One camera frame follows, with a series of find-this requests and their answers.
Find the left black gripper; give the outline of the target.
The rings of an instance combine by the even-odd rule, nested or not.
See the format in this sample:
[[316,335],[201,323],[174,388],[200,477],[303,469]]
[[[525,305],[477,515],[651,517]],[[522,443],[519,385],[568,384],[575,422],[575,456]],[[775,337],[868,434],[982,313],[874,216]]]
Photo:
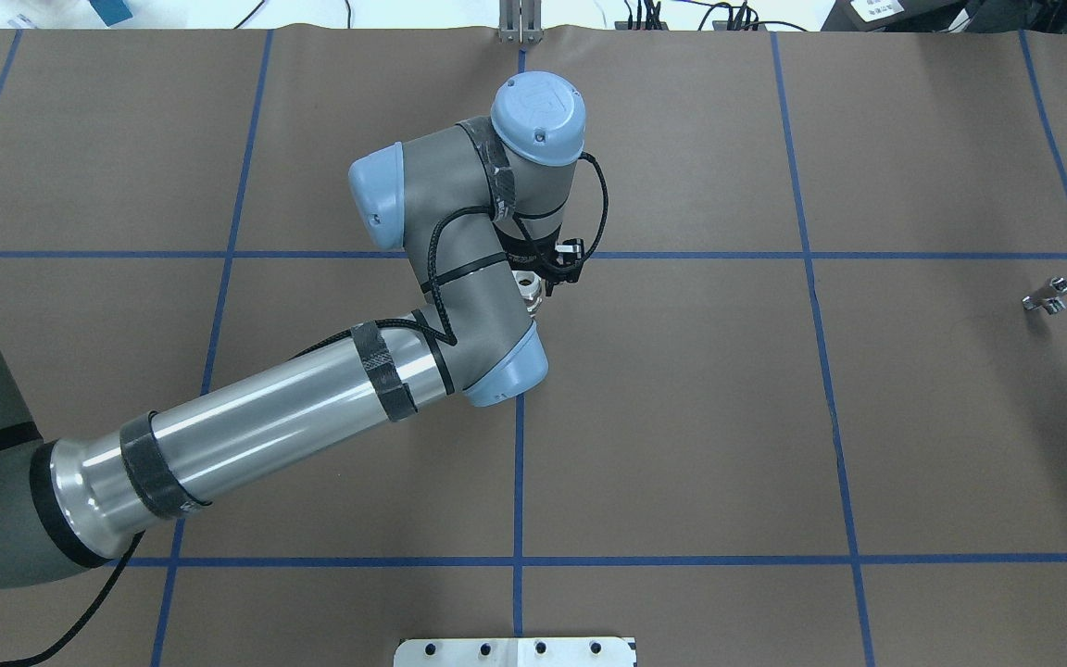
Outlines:
[[500,244],[510,269],[534,271],[538,275],[563,275],[558,241],[562,215],[522,217],[512,215],[500,220]]

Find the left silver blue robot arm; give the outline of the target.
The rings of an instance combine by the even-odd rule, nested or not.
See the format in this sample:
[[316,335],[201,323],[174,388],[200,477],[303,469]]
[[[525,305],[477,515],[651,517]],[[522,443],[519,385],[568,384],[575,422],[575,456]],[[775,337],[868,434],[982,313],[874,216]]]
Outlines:
[[440,398],[487,407],[542,383],[550,360],[515,273],[574,283],[590,257],[559,237],[585,128],[579,89],[523,72],[485,117],[361,157],[359,215],[375,245],[407,254],[423,308],[111,434],[43,439],[0,350],[0,588],[100,567],[152,526]]

